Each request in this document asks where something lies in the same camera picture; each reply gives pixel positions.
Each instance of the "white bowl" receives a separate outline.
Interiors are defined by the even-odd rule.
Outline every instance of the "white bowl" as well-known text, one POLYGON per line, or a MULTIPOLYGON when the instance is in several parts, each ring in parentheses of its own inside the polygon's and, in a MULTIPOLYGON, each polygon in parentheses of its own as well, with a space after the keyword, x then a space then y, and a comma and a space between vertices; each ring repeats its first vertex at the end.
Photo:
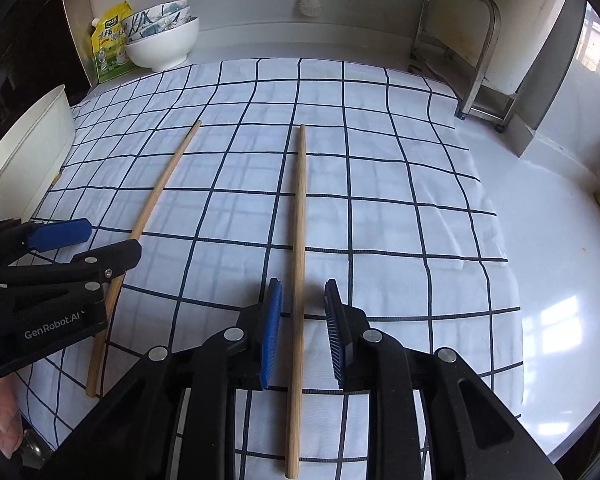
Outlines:
POLYGON ((129 43, 126 54, 136 65, 162 72, 187 60, 199 31, 200 19, 195 18, 179 27, 129 43))
POLYGON ((0 220, 29 221, 75 138, 64 85, 24 112, 0 140, 0 220))
POLYGON ((137 32, 131 34, 128 37, 127 43, 140 40, 141 38, 147 38, 154 34, 158 34, 159 32, 169 30, 170 28, 179 27, 180 25, 189 23, 193 19, 195 19, 195 16, 191 15, 191 7, 185 7, 177 12, 172 12, 171 14, 163 16, 155 23, 151 23, 145 28, 141 28, 137 32))
POLYGON ((141 28, 151 25, 160 20, 161 17, 173 14, 187 7, 189 3, 186 0, 176 0, 166 4, 160 4, 148 9, 136 12, 131 16, 126 17, 120 22, 122 30, 125 31, 127 37, 138 32, 141 28))

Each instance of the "checkered tablecloth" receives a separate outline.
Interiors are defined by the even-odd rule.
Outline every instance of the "checkered tablecloth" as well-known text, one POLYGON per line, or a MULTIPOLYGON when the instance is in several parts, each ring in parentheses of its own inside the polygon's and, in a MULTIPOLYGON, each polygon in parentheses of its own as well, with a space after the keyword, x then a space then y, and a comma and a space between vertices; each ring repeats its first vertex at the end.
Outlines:
MULTIPOLYGON (((332 60, 225 61, 123 84, 74 108, 75 144, 35 215, 87 217, 91 240, 18 264, 67 262, 127 238, 171 154, 202 120, 142 234, 142 260, 126 275, 105 394, 149 348, 198 346, 262 300, 269 278, 290 286, 294 150, 306 124, 301 478, 363 479, 368 396, 337 390, 322 299, 330 278, 343 301, 408 348, 455 348, 520 412, 517 286, 454 130, 455 108, 439 82, 332 60)), ((240 480, 283 477, 289 324, 283 314, 273 386, 238 392, 240 480)), ((91 345, 88 338, 18 373, 22 411, 53 447, 97 402, 84 393, 91 345)))

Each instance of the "finger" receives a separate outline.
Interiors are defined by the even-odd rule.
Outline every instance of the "finger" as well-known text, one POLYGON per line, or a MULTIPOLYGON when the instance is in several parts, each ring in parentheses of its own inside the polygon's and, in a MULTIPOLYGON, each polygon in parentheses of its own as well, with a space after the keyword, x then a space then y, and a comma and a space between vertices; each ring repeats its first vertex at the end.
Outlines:
POLYGON ((0 430, 8 433, 13 421, 19 417, 15 384, 13 377, 8 375, 0 379, 0 430))
POLYGON ((13 452, 16 451, 22 443, 22 420, 20 414, 14 417, 7 431, 0 429, 0 451, 2 454, 11 458, 13 452))

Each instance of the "stacked bowls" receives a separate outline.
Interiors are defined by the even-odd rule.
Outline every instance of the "stacked bowls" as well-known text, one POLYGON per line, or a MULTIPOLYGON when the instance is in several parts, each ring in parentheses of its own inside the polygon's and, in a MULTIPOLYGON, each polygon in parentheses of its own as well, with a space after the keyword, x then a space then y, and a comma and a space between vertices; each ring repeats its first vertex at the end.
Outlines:
POLYGON ((186 0, 156 5, 122 20, 126 54, 138 66, 161 72, 183 63, 200 31, 186 0))

